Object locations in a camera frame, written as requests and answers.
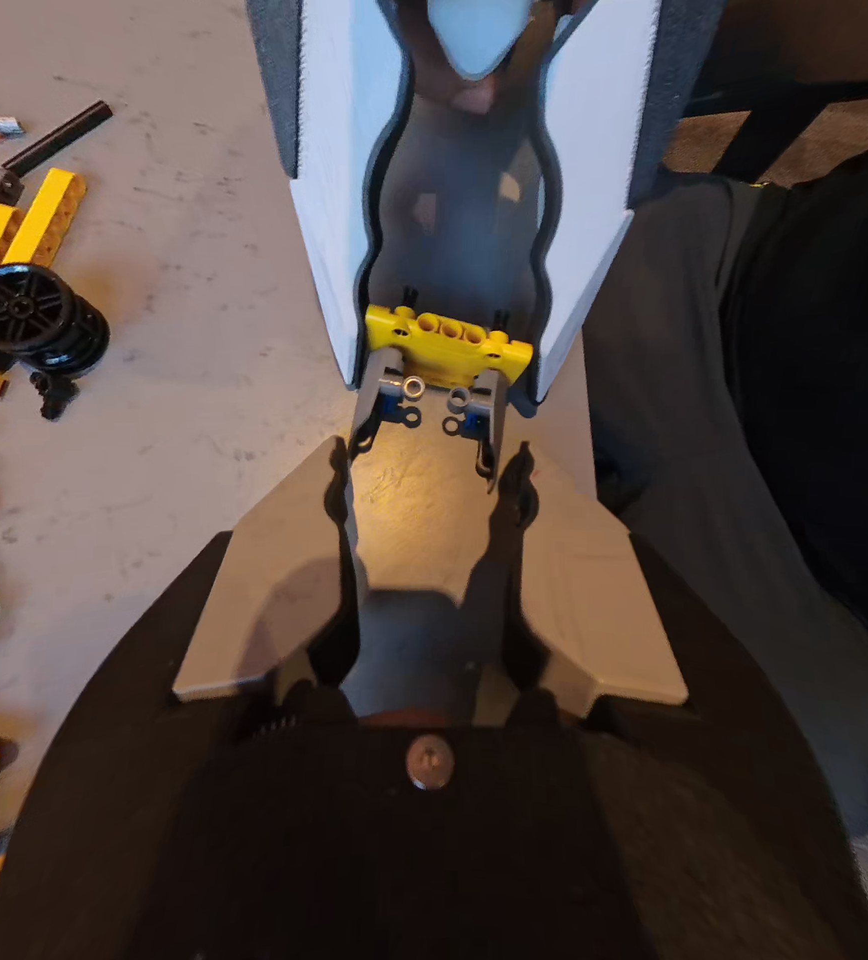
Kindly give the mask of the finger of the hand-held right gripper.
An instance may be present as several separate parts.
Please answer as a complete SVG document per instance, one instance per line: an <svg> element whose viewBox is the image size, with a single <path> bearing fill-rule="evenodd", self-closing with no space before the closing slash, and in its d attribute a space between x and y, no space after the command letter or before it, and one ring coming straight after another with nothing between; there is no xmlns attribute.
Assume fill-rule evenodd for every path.
<svg viewBox="0 0 868 960"><path fill-rule="evenodd" d="M379 243L370 191L405 109L409 66L393 2L303 2L299 27L291 194L334 358L351 388L364 339L360 284Z"/></svg>
<svg viewBox="0 0 868 960"><path fill-rule="evenodd" d="M540 64L531 143L541 174L530 254L534 357L544 401L632 222L630 189L660 2L587 2L560 18Z"/></svg>

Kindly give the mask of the yellow frame brick with pins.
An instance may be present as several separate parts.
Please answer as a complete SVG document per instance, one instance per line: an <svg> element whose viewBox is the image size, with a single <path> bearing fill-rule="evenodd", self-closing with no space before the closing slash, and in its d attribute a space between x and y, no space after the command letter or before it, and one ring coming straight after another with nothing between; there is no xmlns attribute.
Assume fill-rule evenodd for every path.
<svg viewBox="0 0 868 960"><path fill-rule="evenodd" d="M365 312L371 352L393 347L405 366L448 386L469 386L486 371L500 372L513 384L534 358L533 346L512 339L507 315L492 328L416 308L418 291L407 286L393 307L371 303Z"/></svg>

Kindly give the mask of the black office chair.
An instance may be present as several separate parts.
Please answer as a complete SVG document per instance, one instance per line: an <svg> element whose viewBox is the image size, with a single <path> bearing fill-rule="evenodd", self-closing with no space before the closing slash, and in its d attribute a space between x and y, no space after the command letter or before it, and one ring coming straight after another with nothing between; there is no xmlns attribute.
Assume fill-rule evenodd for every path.
<svg viewBox="0 0 868 960"><path fill-rule="evenodd" d="M735 1L664 163L789 186L866 149L868 1Z"/></svg>

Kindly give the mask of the grey and yellow brick assembly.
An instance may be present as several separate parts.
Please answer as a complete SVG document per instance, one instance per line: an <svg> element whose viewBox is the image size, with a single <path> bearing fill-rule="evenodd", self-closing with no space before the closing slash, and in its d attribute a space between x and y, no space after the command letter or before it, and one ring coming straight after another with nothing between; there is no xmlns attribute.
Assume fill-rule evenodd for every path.
<svg viewBox="0 0 868 960"><path fill-rule="evenodd" d="M403 352L384 346L369 354L358 391L347 441L350 460L368 453L382 424L418 429L429 403L434 425L448 437L464 437L477 444L475 472L494 491L501 473L501 454L508 405L509 382L495 369L475 376L470 387L433 387L418 373L407 371Z"/></svg>

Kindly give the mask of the short black axle rod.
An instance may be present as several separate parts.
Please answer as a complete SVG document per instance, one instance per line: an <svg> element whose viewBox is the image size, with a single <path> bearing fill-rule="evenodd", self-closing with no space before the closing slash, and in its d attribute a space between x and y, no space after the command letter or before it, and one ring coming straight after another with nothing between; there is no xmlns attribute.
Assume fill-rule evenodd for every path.
<svg viewBox="0 0 868 960"><path fill-rule="evenodd" d="M114 111L110 104L103 100L93 102L84 111L52 129L43 138L5 161L1 169L5 173L22 178L91 134L113 116Z"/></svg>

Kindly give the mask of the grey desk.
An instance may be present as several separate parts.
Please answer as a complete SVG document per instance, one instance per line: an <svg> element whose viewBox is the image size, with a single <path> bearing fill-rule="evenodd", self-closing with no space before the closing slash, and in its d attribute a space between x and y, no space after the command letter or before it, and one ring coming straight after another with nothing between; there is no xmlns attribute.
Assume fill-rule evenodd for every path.
<svg viewBox="0 0 868 960"><path fill-rule="evenodd" d="M0 93L60 119L87 93L117 117L56 162L85 206L58 266L113 343L57 425L13 381L0 402L0 776L12 825L48 742L102 658L217 531L328 434L353 395L324 331L262 92L246 2L0 2ZM528 2L398 2L411 51L472 80ZM526 339L538 176L512 113L418 97L379 201L369 299L403 284ZM27 109L30 116L24 113Z"/></svg>

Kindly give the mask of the person's grey trousers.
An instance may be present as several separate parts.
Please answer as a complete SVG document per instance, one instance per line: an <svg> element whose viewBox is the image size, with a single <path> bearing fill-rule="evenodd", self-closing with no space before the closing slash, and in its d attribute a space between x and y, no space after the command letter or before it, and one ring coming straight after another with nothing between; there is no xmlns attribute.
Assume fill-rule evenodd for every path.
<svg viewBox="0 0 868 960"><path fill-rule="evenodd" d="M868 628L809 571L743 436L719 308L762 190L662 170L584 325L598 492L745 647L868 832Z"/></svg>

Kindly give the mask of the black toy wheel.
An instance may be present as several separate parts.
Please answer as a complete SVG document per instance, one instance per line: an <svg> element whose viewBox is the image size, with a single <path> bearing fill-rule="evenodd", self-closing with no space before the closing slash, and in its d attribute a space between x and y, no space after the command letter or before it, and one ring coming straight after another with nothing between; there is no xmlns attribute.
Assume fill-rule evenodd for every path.
<svg viewBox="0 0 868 960"><path fill-rule="evenodd" d="M0 374L20 364L79 378L101 360L109 341L104 316L53 270L0 266Z"/></svg>

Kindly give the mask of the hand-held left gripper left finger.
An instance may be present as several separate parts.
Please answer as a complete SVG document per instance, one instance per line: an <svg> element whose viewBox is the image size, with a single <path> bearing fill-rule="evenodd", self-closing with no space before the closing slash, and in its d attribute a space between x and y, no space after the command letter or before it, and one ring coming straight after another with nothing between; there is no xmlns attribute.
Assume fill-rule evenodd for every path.
<svg viewBox="0 0 868 960"><path fill-rule="evenodd" d="M330 437L234 525L173 684L178 700L257 690L277 676L339 686L360 652L348 540L349 461Z"/></svg>

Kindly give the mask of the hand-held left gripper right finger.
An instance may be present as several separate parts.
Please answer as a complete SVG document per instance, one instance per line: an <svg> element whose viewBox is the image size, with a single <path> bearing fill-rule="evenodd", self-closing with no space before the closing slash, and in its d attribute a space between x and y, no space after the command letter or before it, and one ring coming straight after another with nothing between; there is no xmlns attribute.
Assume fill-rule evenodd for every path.
<svg viewBox="0 0 868 960"><path fill-rule="evenodd" d="M536 513L523 534L520 612L541 648L538 683L586 717L602 697L680 707L680 672L630 532L524 441Z"/></svg>

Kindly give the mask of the black pin connector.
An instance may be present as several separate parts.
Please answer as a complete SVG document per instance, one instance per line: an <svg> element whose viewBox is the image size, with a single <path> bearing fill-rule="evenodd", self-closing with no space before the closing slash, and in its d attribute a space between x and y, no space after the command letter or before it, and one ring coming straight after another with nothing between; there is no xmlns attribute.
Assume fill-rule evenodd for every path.
<svg viewBox="0 0 868 960"><path fill-rule="evenodd" d="M80 394L74 379L55 371L32 371L30 382L41 398L40 415L49 423L57 422Z"/></svg>

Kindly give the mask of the person's right hand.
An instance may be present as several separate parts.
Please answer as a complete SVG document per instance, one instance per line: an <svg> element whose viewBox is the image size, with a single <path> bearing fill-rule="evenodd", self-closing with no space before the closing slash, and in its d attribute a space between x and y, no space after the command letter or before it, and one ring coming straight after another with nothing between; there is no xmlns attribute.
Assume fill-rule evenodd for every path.
<svg viewBox="0 0 868 960"><path fill-rule="evenodd" d="M528 64L502 63L486 77L465 78L451 65L440 44L421 45L412 52L416 95L453 110L483 116L523 89L534 77Z"/></svg>

